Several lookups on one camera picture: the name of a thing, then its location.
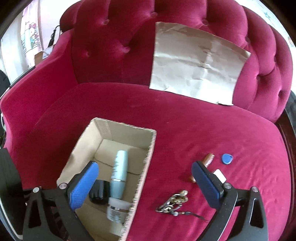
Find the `black cord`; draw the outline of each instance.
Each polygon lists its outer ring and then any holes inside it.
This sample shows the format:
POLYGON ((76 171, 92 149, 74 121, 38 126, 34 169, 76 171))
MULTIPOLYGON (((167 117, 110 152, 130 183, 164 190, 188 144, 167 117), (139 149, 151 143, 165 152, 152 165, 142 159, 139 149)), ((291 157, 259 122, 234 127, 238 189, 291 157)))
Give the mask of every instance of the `black cord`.
POLYGON ((48 47, 52 46, 54 44, 54 37, 55 37, 55 32, 57 30, 57 27, 60 27, 60 25, 56 26, 51 37, 50 37, 50 41, 49 41, 49 44, 48 44, 48 47))

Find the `brown tube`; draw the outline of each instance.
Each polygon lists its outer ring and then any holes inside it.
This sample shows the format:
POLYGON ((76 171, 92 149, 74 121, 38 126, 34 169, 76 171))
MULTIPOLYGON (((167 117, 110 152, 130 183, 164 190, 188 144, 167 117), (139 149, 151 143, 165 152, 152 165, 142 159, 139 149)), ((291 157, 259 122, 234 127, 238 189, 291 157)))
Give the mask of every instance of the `brown tube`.
MULTIPOLYGON (((211 162, 212 162, 212 160, 214 159, 214 157, 215 157, 215 155, 213 154, 213 153, 209 153, 209 154, 207 154, 206 156, 205 156, 205 158, 202 160, 202 163, 205 165, 205 167, 207 168, 210 164, 211 164, 211 162)), ((191 175, 190 176, 190 181, 192 182, 192 183, 196 183, 196 180, 194 179, 194 177, 191 175)))

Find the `red velvet sofa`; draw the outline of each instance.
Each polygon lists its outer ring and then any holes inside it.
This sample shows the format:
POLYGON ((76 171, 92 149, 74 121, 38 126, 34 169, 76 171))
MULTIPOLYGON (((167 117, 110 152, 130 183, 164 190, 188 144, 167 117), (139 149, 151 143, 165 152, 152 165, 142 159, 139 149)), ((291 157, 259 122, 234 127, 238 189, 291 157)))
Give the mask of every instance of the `red velvet sofa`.
POLYGON ((212 217, 214 210, 188 182, 192 162, 210 152, 216 155, 210 171, 219 168, 237 188, 259 188, 269 240, 288 240, 283 237, 296 223, 294 182, 274 123, 289 96, 292 58, 275 29, 234 0, 83 0, 64 13, 60 24, 64 33, 52 54, 1 100, 5 147, 24 188, 55 187, 82 131, 101 117, 157 131, 128 240, 197 239, 205 222, 159 214, 155 208, 187 189, 186 207, 212 217), (234 106, 148 88, 158 21, 198 28, 251 52, 235 87, 234 106), (220 161, 223 153, 233 155, 230 165, 220 161))

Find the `tufted backrest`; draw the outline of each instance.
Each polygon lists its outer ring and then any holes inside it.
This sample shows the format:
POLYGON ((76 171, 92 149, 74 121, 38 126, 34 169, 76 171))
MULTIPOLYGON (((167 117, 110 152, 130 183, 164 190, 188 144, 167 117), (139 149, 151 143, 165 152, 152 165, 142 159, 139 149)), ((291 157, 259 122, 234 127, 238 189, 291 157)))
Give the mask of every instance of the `tufted backrest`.
POLYGON ((275 122, 292 82, 292 57, 281 35, 234 0, 82 0, 74 24, 77 81, 149 85, 155 22, 198 28, 251 52, 233 103, 275 122))

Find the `bunch of keys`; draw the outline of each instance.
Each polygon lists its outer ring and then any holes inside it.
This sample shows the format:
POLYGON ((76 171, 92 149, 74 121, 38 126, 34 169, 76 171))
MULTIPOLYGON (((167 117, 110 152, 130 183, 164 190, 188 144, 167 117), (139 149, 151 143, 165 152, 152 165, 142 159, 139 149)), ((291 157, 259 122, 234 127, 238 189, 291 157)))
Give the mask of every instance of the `bunch of keys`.
POLYGON ((188 201, 187 197, 188 191, 183 190, 179 193, 173 194, 163 205, 159 206, 155 211, 158 213, 169 213, 173 216, 178 216, 179 214, 182 215, 193 215, 197 218, 200 218, 204 221, 207 221, 204 217, 197 215, 192 212, 177 212, 180 207, 182 207, 183 203, 188 201))

